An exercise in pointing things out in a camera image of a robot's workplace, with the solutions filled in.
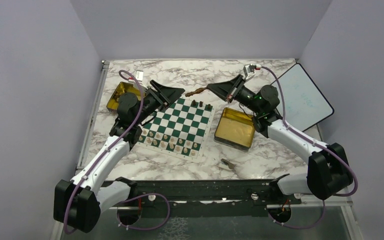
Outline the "dark brown king piece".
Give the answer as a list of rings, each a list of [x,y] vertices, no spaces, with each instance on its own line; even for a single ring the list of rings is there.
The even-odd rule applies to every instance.
[[[205,91],[207,89],[208,89],[207,87],[200,87],[200,88],[198,88],[198,89],[196,89],[194,91],[190,91],[190,92],[185,93],[185,96],[186,97],[191,97],[193,95],[200,94],[200,93],[202,93],[203,91]]]

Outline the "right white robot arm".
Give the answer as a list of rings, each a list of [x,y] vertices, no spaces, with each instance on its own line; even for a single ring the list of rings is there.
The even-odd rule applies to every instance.
[[[340,144],[310,138],[278,114],[276,108],[281,101],[275,86],[264,85],[254,93],[245,86],[239,74],[229,81],[210,83],[206,88],[226,102],[235,100],[250,109],[258,133],[282,144],[307,164],[305,174],[286,174],[270,182],[268,196],[272,202],[280,204],[293,194],[314,195],[326,200],[354,182]]]

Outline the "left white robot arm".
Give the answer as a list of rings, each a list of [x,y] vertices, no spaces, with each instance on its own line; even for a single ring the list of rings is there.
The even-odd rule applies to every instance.
[[[155,111],[167,109],[185,92],[183,88],[164,86],[154,80],[150,84],[151,88],[139,90],[140,97],[132,92],[119,97],[117,118],[104,146],[81,172],[55,186],[53,218],[65,228],[88,233],[101,213],[117,203],[129,206],[137,200],[133,181],[122,178],[106,187],[102,185],[138,142],[142,133],[140,123]]]

